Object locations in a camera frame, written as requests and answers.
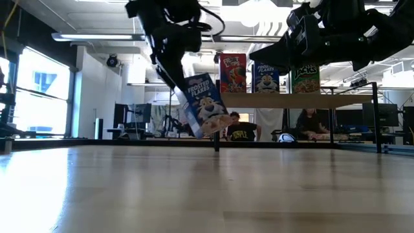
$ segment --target apple jacks box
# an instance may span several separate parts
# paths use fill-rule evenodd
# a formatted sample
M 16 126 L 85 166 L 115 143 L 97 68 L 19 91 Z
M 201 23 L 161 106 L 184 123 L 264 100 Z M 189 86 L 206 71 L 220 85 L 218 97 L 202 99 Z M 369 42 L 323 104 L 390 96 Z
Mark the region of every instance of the apple jacks box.
M 292 68 L 292 93 L 320 93 L 320 72 L 315 65 Z

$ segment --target wooden floor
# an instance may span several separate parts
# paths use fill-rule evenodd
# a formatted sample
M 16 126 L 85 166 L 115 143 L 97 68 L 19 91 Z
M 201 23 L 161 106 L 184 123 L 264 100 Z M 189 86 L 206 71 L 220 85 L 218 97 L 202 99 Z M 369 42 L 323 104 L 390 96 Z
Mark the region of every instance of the wooden floor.
M 414 232 L 414 159 L 122 146 L 0 155 L 0 232 Z

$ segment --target black t-shirt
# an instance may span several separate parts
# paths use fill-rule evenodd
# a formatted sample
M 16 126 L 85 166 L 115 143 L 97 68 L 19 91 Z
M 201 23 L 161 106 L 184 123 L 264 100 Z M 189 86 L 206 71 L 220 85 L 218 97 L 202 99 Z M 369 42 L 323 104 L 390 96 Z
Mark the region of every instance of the black t-shirt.
M 314 115 L 311 118 L 305 116 L 298 119 L 296 128 L 299 129 L 300 132 L 312 131 L 315 133 L 320 133 L 319 123 L 320 121 L 317 115 Z
M 228 126 L 227 136 L 230 136 L 230 140 L 234 142 L 253 142 L 256 129 L 257 124 L 240 122 L 238 125 Z

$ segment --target froot loops box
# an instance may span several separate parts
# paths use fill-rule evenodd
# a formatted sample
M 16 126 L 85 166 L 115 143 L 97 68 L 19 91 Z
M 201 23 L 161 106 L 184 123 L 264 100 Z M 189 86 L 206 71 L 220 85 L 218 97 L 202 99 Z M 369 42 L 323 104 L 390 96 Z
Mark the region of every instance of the froot loops box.
M 220 54 L 220 92 L 246 93 L 246 54 Z

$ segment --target frosted flakes box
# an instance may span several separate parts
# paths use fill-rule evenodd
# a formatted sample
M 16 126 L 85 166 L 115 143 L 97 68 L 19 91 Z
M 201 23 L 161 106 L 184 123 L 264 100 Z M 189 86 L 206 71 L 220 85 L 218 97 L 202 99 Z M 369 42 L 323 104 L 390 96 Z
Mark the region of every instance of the frosted flakes box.
M 253 93 L 279 93 L 279 71 L 269 65 L 255 62 L 253 65 Z
M 187 90 L 181 91 L 176 87 L 174 92 L 195 137 L 201 139 L 227 128 L 232 119 L 210 75 L 191 76 L 185 81 Z

